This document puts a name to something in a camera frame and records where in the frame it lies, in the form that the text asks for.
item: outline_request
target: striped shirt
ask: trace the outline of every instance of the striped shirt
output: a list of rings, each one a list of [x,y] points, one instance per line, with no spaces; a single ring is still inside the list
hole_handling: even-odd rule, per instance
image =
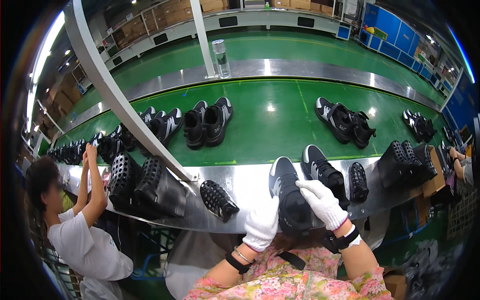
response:
[[[465,158],[460,161],[460,165],[463,169],[463,179],[457,178],[456,190],[459,194],[468,194],[475,189],[473,184],[472,158]]]

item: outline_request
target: silver bangle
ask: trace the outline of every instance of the silver bangle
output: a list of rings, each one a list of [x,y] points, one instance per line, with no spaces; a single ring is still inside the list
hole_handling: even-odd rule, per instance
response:
[[[233,247],[233,250],[235,250],[235,253],[236,253],[238,256],[240,256],[241,258],[243,258],[243,259],[244,259],[246,262],[248,262],[249,264],[253,264],[253,262],[254,262],[255,260],[249,261],[245,256],[243,256],[243,255],[237,250],[237,247],[238,247],[238,246]]]

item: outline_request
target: white t-shirt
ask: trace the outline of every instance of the white t-shirt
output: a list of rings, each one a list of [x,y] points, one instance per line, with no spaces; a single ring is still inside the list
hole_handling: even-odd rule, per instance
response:
[[[60,224],[48,230],[48,239],[59,256],[75,272],[98,280],[120,280],[133,272],[132,260],[120,252],[112,237],[91,227],[82,212],[60,214]]]

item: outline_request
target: hand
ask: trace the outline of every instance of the hand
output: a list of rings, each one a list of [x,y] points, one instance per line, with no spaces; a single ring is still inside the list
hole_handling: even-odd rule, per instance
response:
[[[96,161],[96,147],[92,146],[90,143],[87,143],[85,147],[85,152],[87,153],[88,159],[93,159]]]
[[[85,169],[88,169],[88,154],[87,151],[85,150],[83,156],[82,156],[82,164]]]
[[[263,252],[272,243],[278,229],[277,196],[258,201],[245,221],[247,235],[243,242],[257,252]]]
[[[295,185],[327,230],[337,230],[348,218],[348,213],[338,205],[332,191],[320,181],[298,180]]]
[[[451,158],[458,157],[458,151],[456,151],[456,149],[453,147],[450,147],[450,157]]]

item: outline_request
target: white cotton glove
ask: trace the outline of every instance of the white cotton glove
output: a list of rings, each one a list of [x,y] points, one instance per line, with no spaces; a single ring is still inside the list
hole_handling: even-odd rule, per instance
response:
[[[247,235],[243,242],[257,252],[263,252],[272,242],[278,229],[277,196],[258,201],[245,221]]]
[[[320,181],[298,180],[295,184],[300,188],[313,213],[325,223],[327,230],[338,229],[348,218],[348,213],[338,205],[338,199],[333,196],[332,191]]]

